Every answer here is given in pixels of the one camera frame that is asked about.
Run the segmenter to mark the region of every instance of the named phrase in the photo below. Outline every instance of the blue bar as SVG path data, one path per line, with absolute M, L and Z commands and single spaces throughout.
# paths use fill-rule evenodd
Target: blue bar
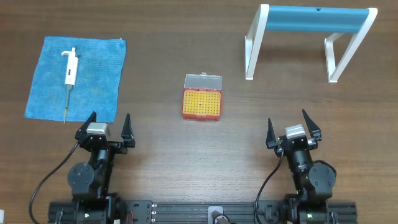
M 269 6 L 266 30 L 357 34 L 369 9 Z

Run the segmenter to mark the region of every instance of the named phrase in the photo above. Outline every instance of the white support frame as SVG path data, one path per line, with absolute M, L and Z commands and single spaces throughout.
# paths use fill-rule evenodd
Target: white support frame
M 341 73 L 343 73 L 348 62 L 353 57 L 356 49 L 358 49 L 362 40 L 365 38 L 365 35 L 368 33 L 369 29 L 371 28 L 376 16 L 377 16 L 377 9 L 369 8 L 368 17 L 366 18 L 365 22 L 362 24 L 362 27 L 360 28 L 359 32 L 357 34 L 354 34 L 353 37 L 351 38 L 351 41 L 348 44 L 346 52 L 344 53 L 337 67 L 335 62 L 335 52 L 333 50 L 333 42 L 339 37 L 341 37 L 343 34 L 334 33 L 325 39 L 325 55 L 326 55 L 326 66 L 328 69 L 329 83 L 337 83 L 337 80 L 339 79 Z
M 262 38 L 266 29 L 268 13 L 269 5 L 261 4 L 256 12 L 256 15 L 254 16 L 248 34 L 244 37 L 246 80 L 253 80 L 254 69 L 257 64 L 257 58 L 259 55 Z M 368 17 L 364 21 L 359 32 L 357 34 L 354 34 L 351 38 L 351 41 L 349 42 L 348 47 L 337 67 L 335 62 L 335 53 L 333 50 L 333 42 L 337 38 L 341 37 L 343 34 L 334 33 L 325 39 L 325 55 L 329 83 L 337 83 L 337 79 L 340 77 L 341 73 L 343 73 L 343 70 L 346 68 L 348 62 L 353 57 L 356 49 L 359 47 L 365 35 L 368 33 L 376 16 L 377 9 L 369 8 Z

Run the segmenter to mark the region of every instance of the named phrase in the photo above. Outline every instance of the blue towel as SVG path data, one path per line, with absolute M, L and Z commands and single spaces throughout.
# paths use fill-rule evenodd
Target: blue towel
M 97 122 L 112 123 L 118 105 L 126 41 L 45 37 L 33 77 L 25 118 L 63 121 L 68 56 L 76 47 L 79 63 L 70 93 L 67 121 L 86 121 L 93 111 Z

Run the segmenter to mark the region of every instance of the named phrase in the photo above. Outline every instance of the brown wooden surface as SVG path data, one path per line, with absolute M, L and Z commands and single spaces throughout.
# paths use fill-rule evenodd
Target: brown wooden surface
M 354 200 L 360 223 L 397 223 L 398 1 L 267 1 L 268 4 L 377 7 L 379 14 L 337 84 L 328 84 L 327 34 L 266 32 L 254 81 L 244 80 L 244 36 L 262 1 L 0 2 L 0 208 L 6 222 L 29 223 L 40 180 L 67 155 L 81 123 L 24 119 L 45 35 L 127 42 L 118 139 L 131 114 L 137 147 L 115 158 L 111 190 L 125 199 L 252 202 L 277 158 L 266 149 L 267 118 L 276 134 L 304 123 L 321 127 L 314 159 L 338 171 L 333 199 Z M 335 44 L 342 56 L 348 38 Z M 185 121 L 186 73 L 223 76 L 220 122 Z M 67 173 L 78 149 L 43 185 L 34 213 L 70 200 Z M 294 192 L 286 161 L 262 199 Z

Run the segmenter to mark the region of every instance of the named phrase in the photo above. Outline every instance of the open box lid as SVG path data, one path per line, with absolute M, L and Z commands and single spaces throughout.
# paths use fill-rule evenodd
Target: open box lid
M 202 72 L 200 75 L 187 74 L 184 88 L 221 90 L 221 76 L 207 75 L 206 72 Z

